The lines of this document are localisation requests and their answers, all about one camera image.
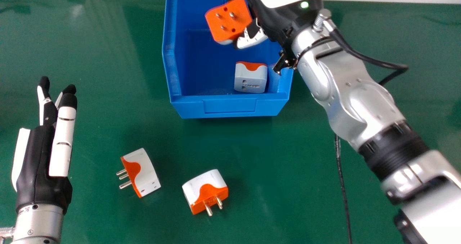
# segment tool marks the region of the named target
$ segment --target bolt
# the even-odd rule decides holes
[[[318,11],[318,15],[314,21],[312,29],[315,32],[321,32],[323,30],[323,21],[331,18],[331,11],[328,9],[321,9]]]

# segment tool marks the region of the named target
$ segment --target green table surface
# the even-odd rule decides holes
[[[410,65],[387,88],[461,169],[460,6],[326,7],[357,50]],[[165,0],[0,0],[0,226],[15,222],[17,133],[38,125],[36,84],[47,75],[53,96],[75,83],[79,98],[62,243],[347,243],[333,133],[299,75],[277,117],[180,119],[161,57],[164,11]],[[368,67],[377,80],[388,74]],[[142,199],[115,175],[140,147],[162,184]],[[193,216],[181,185],[214,168],[229,198],[212,217]],[[345,142],[343,169],[354,243],[402,243],[397,207]]]

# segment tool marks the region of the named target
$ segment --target blue plastic bin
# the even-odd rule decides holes
[[[237,61],[266,63],[278,60],[280,46],[263,42],[245,50],[220,45],[205,20],[209,9],[226,0],[166,0],[163,62],[170,101],[183,119],[275,116],[290,96],[293,71],[282,76],[269,70],[265,93],[234,90]]]

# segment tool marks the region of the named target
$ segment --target robotic arm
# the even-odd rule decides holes
[[[411,129],[390,93],[367,73],[363,60],[372,59],[347,45],[322,0],[247,1],[259,32],[283,49],[274,71],[298,70],[333,131],[364,157],[390,202],[402,205],[394,223],[404,242],[459,243],[460,174]],[[245,32],[234,45],[254,45],[253,37]]]
[[[18,193],[14,228],[0,228],[0,243],[57,244],[63,217],[71,203],[72,185],[67,178],[77,109],[76,88],[69,85],[54,104],[50,82],[42,77],[37,86],[40,125],[20,129],[14,154],[12,182]]]

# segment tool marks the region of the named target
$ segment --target green indicator light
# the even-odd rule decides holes
[[[309,8],[309,3],[306,2],[306,1],[303,1],[303,2],[301,3],[301,8],[303,8],[303,9]]]

